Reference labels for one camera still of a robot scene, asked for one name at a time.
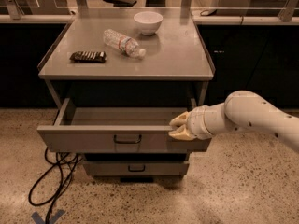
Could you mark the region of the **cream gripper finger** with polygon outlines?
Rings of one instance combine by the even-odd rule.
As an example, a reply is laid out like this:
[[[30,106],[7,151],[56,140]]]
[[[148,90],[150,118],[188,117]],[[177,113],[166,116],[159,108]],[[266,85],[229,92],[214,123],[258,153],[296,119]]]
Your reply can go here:
[[[176,129],[187,122],[189,115],[190,113],[188,111],[185,111],[179,114],[178,116],[176,116],[175,118],[171,119],[169,125],[174,129]]]
[[[173,131],[170,131],[168,134],[176,140],[191,141],[195,139],[195,136],[190,132],[185,124],[177,127]]]

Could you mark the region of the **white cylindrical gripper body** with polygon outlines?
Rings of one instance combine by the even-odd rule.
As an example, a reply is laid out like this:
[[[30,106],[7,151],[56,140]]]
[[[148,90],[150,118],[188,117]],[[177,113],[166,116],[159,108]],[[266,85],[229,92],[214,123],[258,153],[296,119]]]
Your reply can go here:
[[[239,131],[239,127],[226,117],[224,103],[196,107],[187,118],[186,128],[192,137],[200,140],[212,138],[217,134]]]

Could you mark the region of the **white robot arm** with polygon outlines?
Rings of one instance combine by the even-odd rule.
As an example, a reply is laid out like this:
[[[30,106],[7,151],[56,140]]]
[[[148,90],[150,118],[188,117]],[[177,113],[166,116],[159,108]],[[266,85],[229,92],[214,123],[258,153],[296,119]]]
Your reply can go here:
[[[268,133],[299,151],[299,118],[251,91],[235,91],[223,103],[202,105],[173,118],[168,133],[177,140],[206,140],[222,133]]]

